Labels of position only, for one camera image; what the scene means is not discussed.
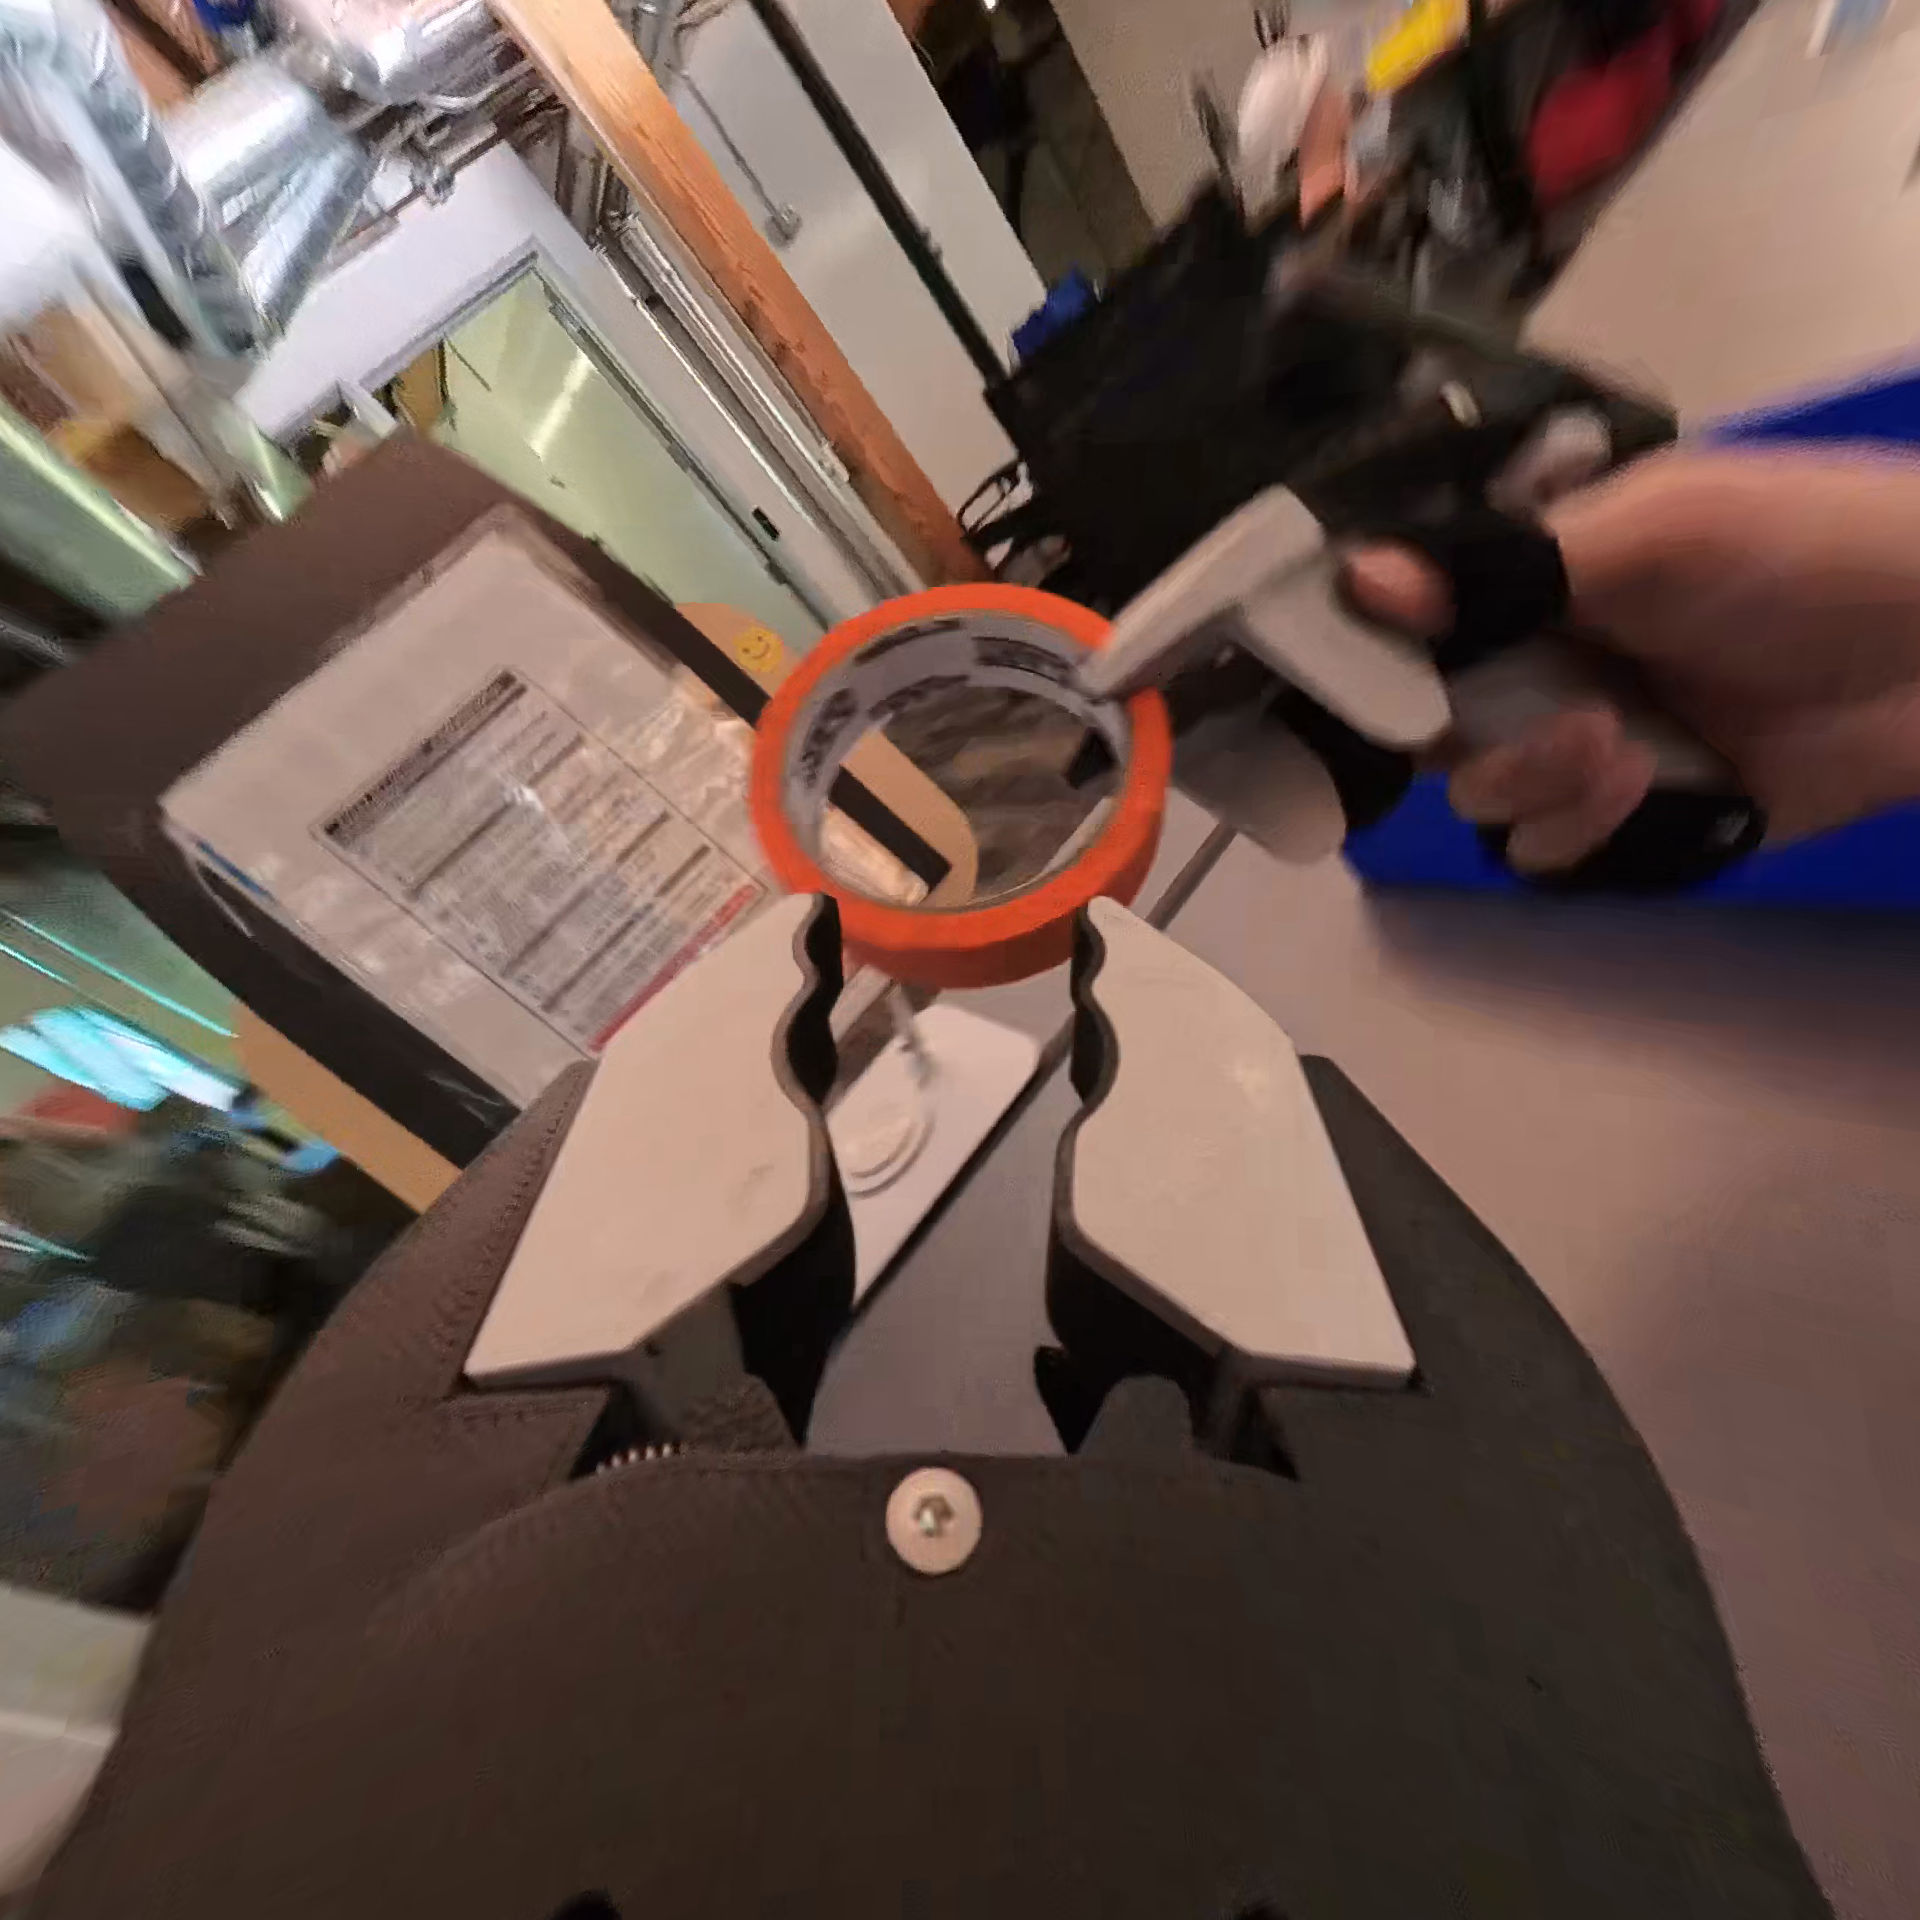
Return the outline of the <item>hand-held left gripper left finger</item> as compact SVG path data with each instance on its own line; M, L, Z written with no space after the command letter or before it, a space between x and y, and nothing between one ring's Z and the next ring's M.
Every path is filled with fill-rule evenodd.
M473 1384L813 1386L853 1299L826 1128L841 928L787 896L606 1045L520 1231Z

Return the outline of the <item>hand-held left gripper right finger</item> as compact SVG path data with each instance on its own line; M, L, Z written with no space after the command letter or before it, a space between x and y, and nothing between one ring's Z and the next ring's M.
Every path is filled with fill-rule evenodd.
M1050 1319L1096 1366L1193 1393L1403 1389L1414 1354L1302 1055L1129 906L1073 944L1073 1090Z

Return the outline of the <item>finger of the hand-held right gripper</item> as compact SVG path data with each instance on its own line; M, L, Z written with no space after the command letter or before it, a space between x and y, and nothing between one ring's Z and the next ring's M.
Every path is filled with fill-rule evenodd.
M1260 706L1192 722L1176 738L1170 778L1219 825L1290 866L1332 857L1348 834L1325 762Z
M1270 486L1118 613L1078 686L1096 702L1124 702L1228 641L1377 744L1432 747L1451 727L1438 667L1414 639L1350 613L1339 578L1323 522L1297 493Z

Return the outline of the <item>orange masking tape roll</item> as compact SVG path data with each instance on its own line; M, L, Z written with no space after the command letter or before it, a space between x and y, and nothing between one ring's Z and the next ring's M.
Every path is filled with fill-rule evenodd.
M1136 899L1161 848L1173 733L1157 690L1097 699L1081 670L1112 621L1010 583L949 585L889 598L833 629L758 712L750 817L763 864L790 896L835 899L843 945L864 966L932 989L987 989L1058 966L1073 922L1097 898ZM1010 690L1090 728L1116 789L1090 839L1029 883L952 906L886 902L829 875L821 855L853 747L958 690Z

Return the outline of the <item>blue plastic bin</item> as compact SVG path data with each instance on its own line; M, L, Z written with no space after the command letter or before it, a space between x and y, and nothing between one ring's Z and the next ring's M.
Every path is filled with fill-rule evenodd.
M1851 381L1780 395L1689 429L1693 441L1725 445L1843 445L1915 451L1915 355ZM1497 848L1453 815L1438 774L1417 774L1402 803L1355 832L1345 858L1372 889L1429 889L1482 896L1564 893L1574 883L1536 883L1509 872ZM1716 875L1682 886L1680 898L1813 911L1915 915L1917 806L1745 855Z

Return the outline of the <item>person's right hand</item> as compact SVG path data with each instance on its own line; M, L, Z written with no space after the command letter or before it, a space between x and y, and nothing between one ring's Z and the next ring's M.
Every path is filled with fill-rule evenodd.
M1720 753L1769 834L1801 839L1917 795L1917 466L1849 445L1672 448L1546 517L1573 629L1609 641ZM1438 637L1444 574L1406 544L1354 545L1368 617ZM1609 707L1564 711L1457 753L1449 800L1506 829L1520 872L1570 872L1642 803L1652 755Z

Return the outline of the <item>white tablet stand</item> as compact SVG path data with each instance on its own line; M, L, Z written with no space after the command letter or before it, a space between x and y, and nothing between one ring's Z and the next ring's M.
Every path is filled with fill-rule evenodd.
M843 989L833 1035L826 1117L864 1310L1035 1078L1041 1045L949 999L916 1005L872 966Z

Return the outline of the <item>black instruction sheet board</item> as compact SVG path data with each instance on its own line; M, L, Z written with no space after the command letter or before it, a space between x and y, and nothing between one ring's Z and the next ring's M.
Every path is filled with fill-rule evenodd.
M769 690L400 438L4 707L4 769L250 1014L456 1165L782 899Z

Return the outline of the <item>wooden support post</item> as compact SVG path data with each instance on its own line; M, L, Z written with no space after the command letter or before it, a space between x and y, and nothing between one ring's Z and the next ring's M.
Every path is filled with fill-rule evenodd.
M802 414L848 469L853 491L918 578L925 585L984 583L990 570L958 519L610 7L504 2L494 5L494 14L542 79L584 119L617 178L664 215L722 303L797 395Z

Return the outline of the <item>silver ventilation duct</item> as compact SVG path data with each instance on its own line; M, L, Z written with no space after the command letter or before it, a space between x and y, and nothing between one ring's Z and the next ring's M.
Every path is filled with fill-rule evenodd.
M208 79L164 130L232 264L225 346L262 349L358 224L382 157L329 111L304 59L282 47Z

